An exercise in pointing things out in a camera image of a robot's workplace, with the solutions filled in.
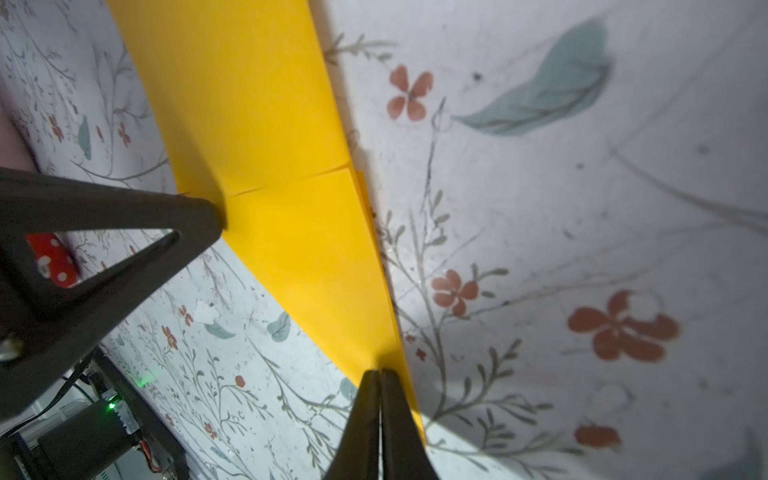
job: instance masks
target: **black plastic part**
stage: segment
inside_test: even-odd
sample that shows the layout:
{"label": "black plastic part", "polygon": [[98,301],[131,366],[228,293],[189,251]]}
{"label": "black plastic part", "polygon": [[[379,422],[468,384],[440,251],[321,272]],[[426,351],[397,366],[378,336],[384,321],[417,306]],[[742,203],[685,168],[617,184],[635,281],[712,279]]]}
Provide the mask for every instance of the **black plastic part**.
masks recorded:
{"label": "black plastic part", "polygon": [[362,376],[339,449],[325,480],[376,480],[379,477],[379,372]]}
{"label": "black plastic part", "polygon": [[108,403],[98,400],[38,439],[39,453],[53,469],[49,477],[89,480],[131,449],[131,437]]}
{"label": "black plastic part", "polygon": [[339,449],[323,480],[378,478],[379,428],[384,480],[439,480],[424,451],[400,378],[387,369],[369,370],[362,376]]}
{"label": "black plastic part", "polygon": [[397,372],[382,370],[381,384],[384,479],[439,480],[424,451]]}
{"label": "black plastic part", "polygon": [[[24,238],[129,228],[172,232],[70,289],[39,274]],[[0,363],[0,419],[19,414],[220,235],[205,200],[0,167],[0,339],[24,343],[19,359]]]}
{"label": "black plastic part", "polygon": [[[131,381],[126,380],[112,364],[112,361],[101,351],[97,351],[94,355],[94,363],[101,373],[100,376],[104,377],[101,383],[108,383],[108,388],[114,388],[128,404],[128,408],[131,409],[139,423],[139,433],[149,444],[152,455],[157,459],[163,471],[172,468],[176,480],[189,480],[189,465],[187,465],[184,447],[157,417],[149,404],[138,394]],[[96,376],[99,376],[98,373],[92,375],[91,378]]]}
{"label": "black plastic part", "polygon": [[35,455],[18,433],[0,438],[0,478],[2,480],[56,480],[43,474]]}

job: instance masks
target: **teal feather print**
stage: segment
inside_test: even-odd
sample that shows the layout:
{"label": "teal feather print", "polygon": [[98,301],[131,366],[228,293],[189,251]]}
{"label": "teal feather print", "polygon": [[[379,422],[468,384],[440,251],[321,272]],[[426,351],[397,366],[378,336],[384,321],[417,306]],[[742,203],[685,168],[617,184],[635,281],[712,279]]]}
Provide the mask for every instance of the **teal feather print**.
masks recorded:
{"label": "teal feather print", "polygon": [[235,336],[234,333],[227,332],[227,330],[224,329],[224,327],[222,327],[221,325],[219,325],[219,323],[216,320],[214,320],[212,324],[206,325],[205,330],[208,331],[208,333],[210,333],[211,335],[218,337],[222,340],[230,339],[233,336]]}
{"label": "teal feather print", "polygon": [[614,59],[605,51],[607,32],[599,20],[566,31],[531,80],[488,106],[454,118],[484,134],[513,137],[576,115],[605,89]]}
{"label": "teal feather print", "polygon": [[355,397],[357,397],[357,387],[346,377],[341,380],[341,383],[339,384],[339,391],[341,392],[341,396],[350,402],[354,402]]}
{"label": "teal feather print", "polygon": [[78,145],[86,159],[91,159],[91,132],[88,130],[88,117],[83,115],[83,123],[78,129]]}
{"label": "teal feather print", "polygon": [[266,326],[266,332],[272,336],[275,342],[284,342],[290,333],[290,316],[282,312],[277,320]]}
{"label": "teal feather print", "polygon": [[760,440],[752,429],[746,429],[746,452],[730,463],[704,472],[699,480],[760,480],[763,458]]}

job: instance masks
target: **metal bolt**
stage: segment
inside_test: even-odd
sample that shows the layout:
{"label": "metal bolt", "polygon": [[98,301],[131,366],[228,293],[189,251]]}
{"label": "metal bolt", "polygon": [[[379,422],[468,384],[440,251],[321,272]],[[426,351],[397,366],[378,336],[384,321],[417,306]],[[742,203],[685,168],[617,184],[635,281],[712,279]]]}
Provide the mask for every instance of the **metal bolt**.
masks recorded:
{"label": "metal bolt", "polygon": [[24,342],[12,336],[0,341],[0,362],[10,362],[22,356]]}

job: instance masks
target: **floral tablecloth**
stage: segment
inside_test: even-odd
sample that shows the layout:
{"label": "floral tablecloth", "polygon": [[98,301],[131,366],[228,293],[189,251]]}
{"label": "floral tablecloth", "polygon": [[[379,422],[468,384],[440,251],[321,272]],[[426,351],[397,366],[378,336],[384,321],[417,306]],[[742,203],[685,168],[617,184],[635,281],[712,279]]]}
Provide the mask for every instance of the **floral tablecloth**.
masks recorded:
{"label": "floral tablecloth", "polygon": [[[312,7],[442,478],[761,478],[765,1]],[[41,170],[174,193],[107,6],[0,17]],[[218,480],[320,478],[356,394],[223,241],[103,346]]]}

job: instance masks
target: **red flower print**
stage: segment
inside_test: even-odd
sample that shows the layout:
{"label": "red flower print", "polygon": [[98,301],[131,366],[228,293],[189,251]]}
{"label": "red flower print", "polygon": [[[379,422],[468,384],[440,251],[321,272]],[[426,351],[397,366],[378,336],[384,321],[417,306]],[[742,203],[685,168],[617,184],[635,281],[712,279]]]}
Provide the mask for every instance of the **red flower print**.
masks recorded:
{"label": "red flower print", "polygon": [[599,427],[587,425],[576,429],[574,432],[576,441],[593,449],[604,449],[615,445],[621,445],[621,437],[611,427]]}
{"label": "red flower print", "polygon": [[464,316],[467,313],[465,300],[476,299],[480,290],[475,281],[467,282],[462,286],[462,278],[455,270],[445,272],[445,277],[435,278],[432,281],[432,288],[435,289],[435,295],[432,298],[435,303],[444,308],[453,305],[453,314],[456,316]]}
{"label": "red flower print", "polygon": [[187,312],[187,308],[184,305],[179,309],[179,315],[184,318],[184,323],[186,323],[187,326],[192,326],[194,319],[192,318],[192,315]]}
{"label": "red flower print", "polygon": [[630,290],[616,292],[608,300],[607,315],[595,308],[577,309],[568,319],[568,328],[576,333],[597,332],[592,346],[603,360],[616,360],[624,352],[641,362],[660,361],[664,348],[651,340],[672,340],[680,334],[680,328],[663,313],[650,321],[635,319],[630,308],[633,295]]}
{"label": "red flower print", "polygon": [[172,349],[178,350],[179,346],[176,344],[176,337],[173,333],[170,332],[168,327],[163,327],[163,334],[168,338],[168,346]]}
{"label": "red flower print", "polygon": [[58,141],[64,140],[64,133],[61,131],[61,129],[58,126],[58,122],[56,121],[56,117],[54,115],[48,116],[48,121],[51,122],[51,131],[53,131],[53,135],[58,138]]}
{"label": "red flower print", "polygon": [[214,430],[214,428],[213,428],[212,426],[210,426],[210,423],[208,423],[208,422],[205,422],[204,426],[205,426],[205,432],[206,432],[208,435],[210,435],[210,437],[211,437],[212,439],[214,439],[214,440],[215,440],[215,439],[216,439],[216,437],[217,437],[217,436],[219,436],[219,434],[218,434],[218,433],[216,433],[216,430]]}
{"label": "red flower print", "polygon": [[424,105],[417,98],[426,96],[430,90],[432,90],[432,82],[434,78],[430,71],[425,71],[419,78],[416,79],[416,83],[413,87],[408,89],[408,70],[405,65],[400,65],[389,76],[389,83],[395,85],[405,95],[398,95],[394,97],[386,105],[387,113],[395,120],[402,113],[403,108],[408,111],[408,118],[411,121],[419,121],[427,116],[427,110]]}
{"label": "red flower print", "polygon": [[131,136],[127,133],[125,133],[125,124],[123,122],[120,122],[120,128],[118,128],[118,135],[120,135],[120,138],[123,139],[123,145],[126,147],[131,142]]}

